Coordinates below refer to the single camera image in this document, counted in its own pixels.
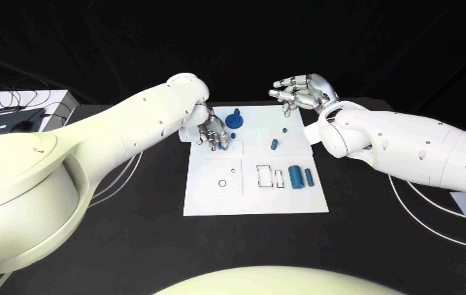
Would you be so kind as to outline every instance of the black table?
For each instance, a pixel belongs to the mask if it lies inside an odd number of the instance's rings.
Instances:
[[[390,110],[382,100],[354,101]],[[73,121],[107,108],[79,107]],[[305,125],[317,120],[314,111],[302,116]],[[334,158],[322,144],[314,151],[330,213],[185,218],[190,143],[174,134],[145,152],[128,186],[90,209],[63,247],[14,273],[0,294],[148,295],[197,275],[250,265],[333,270],[408,294],[466,294],[466,247],[412,219],[386,174],[360,160]],[[431,206],[403,181],[396,185],[421,219],[466,240],[466,221]],[[460,210],[447,190],[422,191]]]

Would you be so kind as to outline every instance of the black backdrop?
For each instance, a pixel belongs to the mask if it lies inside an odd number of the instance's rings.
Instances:
[[[268,100],[320,73],[341,96],[461,127],[466,0],[2,0],[2,82],[35,76],[109,104],[180,72],[213,101]]]

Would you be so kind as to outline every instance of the blue cylinder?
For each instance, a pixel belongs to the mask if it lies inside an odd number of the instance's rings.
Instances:
[[[314,186],[314,175],[311,174],[309,168],[305,169],[305,173],[307,173],[308,185],[312,187]]]
[[[292,180],[292,188],[302,189],[305,187],[302,169],[298,165],[289,167],[289,174]]]
[[[278,139],[273,139],[272,140],[272,146],[271,146],[271,149],[272,150],[276,150],[278,149],[278,144],[279,144],[279,140]]]
[[[236,112],[226,118],[226,125],[232,129],[239,129],[243,126],[243,117],[240,115],[240,110],[236,108]]]

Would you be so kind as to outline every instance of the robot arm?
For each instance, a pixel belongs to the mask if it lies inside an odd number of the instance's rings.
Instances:
[[[182,73],[70,126],[0,136],[0,273],[63,245],[106,175],[177,130],[227,149],[208,98],[206,83]]]
[[[331,84],[314,74],[275,83],[271,96],[285,101],[286,116],[298,106],[315,108],[320,120],[305,128],[312,144],[322,141],[337,157],[366,161],[374,169],[415,183],[466,192],[466,134],[426,117],[370,111],[340,101]]]

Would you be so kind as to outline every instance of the white cable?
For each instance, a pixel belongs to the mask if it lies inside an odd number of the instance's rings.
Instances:
[[[11,277],[11,274],[12,274],[14,272],[11,271],[9,273],[6,273],[4,276],[2,276],[2,278],[0,278],[0,287],[2,287],[2,285],[4,285],[4,283],[8,281],[8,278]]]
[[[142,156],[144,156],[144,152],[139,154],[139,161],[142,160]],[[90,206],[89,206],[89,209],[96,206],[100,202],[105,202],[105,200],[110,199],[119,192],[120,190],[123,189],[125,185],[129,183],[129,179],[132,178],[133,174],[135,174],[135,171],[136,171],[136,168],[139,167],[139,161],[136,162],[136,165],[135,165],[135,168],[133,168],[133,171],[132,171],[132,174],[129,174],[129,178],[126,179],[125,183],[122,184],[122,186],[119,187],[119,189],[116,190],[116,192],[113,192],[113,194],[110,194],[110,196],[105,197],[100,201],[97,201],[96,203],[93,203]]]
[[[105,192],[107,192],[107,190],[110,190],[110,188],[115,186],[116,182],[119,181],[119,179],[122,178],[123,174],[126,173],[126,171],[129,170],[129,166],[133,163],[136,156],[133,156],[132,160],[129,161],[129,163],[126,164],[125,169],[122,170],[120,175],[118,176],[118,178],[115,179],[115,181],[112,182],[112,184],[93,196],[93,199],[96,199],[96,197],[99,197]]]
[[[396,196],[397,196],[397,199],[403,205],[403,207],[406,208],[406,211],[410,213],[410,216],[418,220],[418,223],[431,231],[434,232],[435,234],[438,234],[442,238],[451,240],[452,242],[457,242],[460,244],[462,244],[464,246],[466,246],[466,243],[464,243],[462,241],[458,241],[452,238],[449,238],[448,236],[445,236],[442,233],[439,233],[438,231],[435,231],[422,221],[421,219],[415,216],[415,214],[412,213],[412,211],[409,210],[409,208],[406,207],[406,204],[403,203],[403,200],[400,199],[400,196],[399,196],[399,193],[397,193],[397,189],[396,189],[396,185],[395,185],[395,182],[392,180],[392,187],[395,188],[395,192],[396,192]]]
[[[438,203],[435,203],[429,198],[428,198],[428,196],[418,190],[418,188],[413,186],[413,184],[409,182],[409,181],[406,181],[409,184],[410,184],[410,186],[412,186],[412,188],[416,190],[416,193],[425,198],[425,200],[428,200],[428,202],[431,202],[439,209],[442,209],[444,211],[447,211],[447,212],[449,212],[449,213],[452,213],[452,214],[455,214],[457,216],[461,216],[462,218],[466,218],[466,215],[465,214],[461,214],[460,212],[455,212],[455,211],[452,211],[452,210],[449,210],[449,209],[447,209],[445,207],[442,207]]]

